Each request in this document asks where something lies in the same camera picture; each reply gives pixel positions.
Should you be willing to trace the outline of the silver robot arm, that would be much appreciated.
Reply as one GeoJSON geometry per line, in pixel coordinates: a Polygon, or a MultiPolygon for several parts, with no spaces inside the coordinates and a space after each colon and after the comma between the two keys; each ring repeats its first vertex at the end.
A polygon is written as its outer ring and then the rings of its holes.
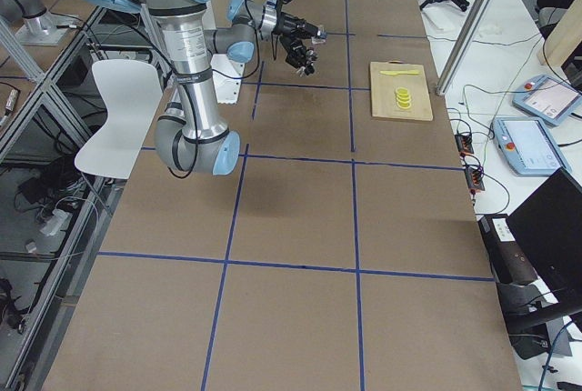
{"type": "Polygon", "coordinates": [[[305,46],[326,40],[323,27],[283,11],[291,0],[230,0],[228,28],[206,30],[203,16],[210,0],[86,0],[125,13],[145,7],[161,29],[161,56],[176,78],[177,106],[168,105],[156,123],[156,152],[174,176],[190,173],[228,175],[236,167],[240,136],[219,114],[211,66],[213,54],[246,64],[258,53],[258,39],[275,35],[286,62],[304,75],[314,73],[316,51],[305,46]]]}
{"type": "Polygon", "coordinates": [[[317,53],[304,42],[325,41],[326,32],[304,18],[284,12],[283,6],[291,1],[268,0],[260,5],[253,0],[230,0],[226,18],[234,25],[248,26],[251,34],[248,41],[241,40],[229,46],[229,58],[242,58],[246,62],[258,50],[259,40],[276,39],[286,50],[286,62],[300,75],[312,75],[317,53]]]}

